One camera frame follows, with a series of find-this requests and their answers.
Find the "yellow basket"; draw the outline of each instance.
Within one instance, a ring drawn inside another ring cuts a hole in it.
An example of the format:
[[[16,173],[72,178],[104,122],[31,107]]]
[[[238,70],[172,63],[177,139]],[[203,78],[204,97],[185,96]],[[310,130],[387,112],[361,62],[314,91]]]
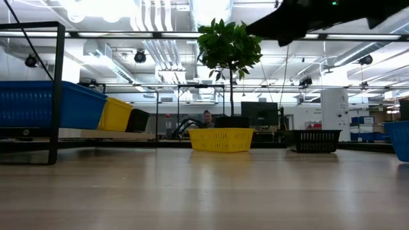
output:
[[[127,129],[132,105],[121,102],[115,98],[108,98],[98,130],[124,132]]]
[[[248,151],[253,128],[204,128],[190,129],[192,148],[199,151],[235,153]]]

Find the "black bin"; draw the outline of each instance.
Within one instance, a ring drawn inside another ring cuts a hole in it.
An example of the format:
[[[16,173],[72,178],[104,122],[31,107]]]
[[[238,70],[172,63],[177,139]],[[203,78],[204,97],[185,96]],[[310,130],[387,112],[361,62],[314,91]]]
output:
[[[126,132],[145,132],[150,113],[140,109],[132,109]]]
[[[297,153],[333,153],[337,151],[341,130],[291,130],[284,137]]]

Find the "plant stem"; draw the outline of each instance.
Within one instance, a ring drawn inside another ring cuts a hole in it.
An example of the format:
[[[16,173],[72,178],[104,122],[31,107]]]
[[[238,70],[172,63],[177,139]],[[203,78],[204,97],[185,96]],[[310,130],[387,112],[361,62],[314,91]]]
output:
[[[230,68],[230,106],[231,106],[231,117],[235,116],[235,103],[233,101],[233,71]]]

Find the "computer monitor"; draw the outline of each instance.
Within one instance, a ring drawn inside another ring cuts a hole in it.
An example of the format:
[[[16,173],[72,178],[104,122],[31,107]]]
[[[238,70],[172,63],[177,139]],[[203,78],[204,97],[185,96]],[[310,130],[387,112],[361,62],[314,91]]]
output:
[[[401,121],[409,121],[409,100],[399,100]]]
[[[278,104],[273,102],[242,102],[242,116],[251,119],[251,125],[278,125]]]

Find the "blue crate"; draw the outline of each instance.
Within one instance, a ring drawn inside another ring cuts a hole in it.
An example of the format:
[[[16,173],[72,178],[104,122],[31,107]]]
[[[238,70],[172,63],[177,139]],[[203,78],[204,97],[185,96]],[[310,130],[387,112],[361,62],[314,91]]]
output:
[[[366,124],[373,125],[375,123],[375,117],[373,116],[360,116],[351,118],[352,124]]]
[[[387,140],[389,140],[389,135],[379,133],[379,132],[375,132],[374,133],[374,138],[375,138],[376,141],[387,141]]]
[[[51,127],[51,81],[0,82],[0,127]],[[61,128],[96,129],[107,96],[62,82]]]
[[[354,134],[351,133],[351,141],[359,141],[359,137],[362,139],[362,142],[374,141],[373,133],[364,133],[364,134]]]
[[[397,158],[409,162],[409,121],[384,123]]]

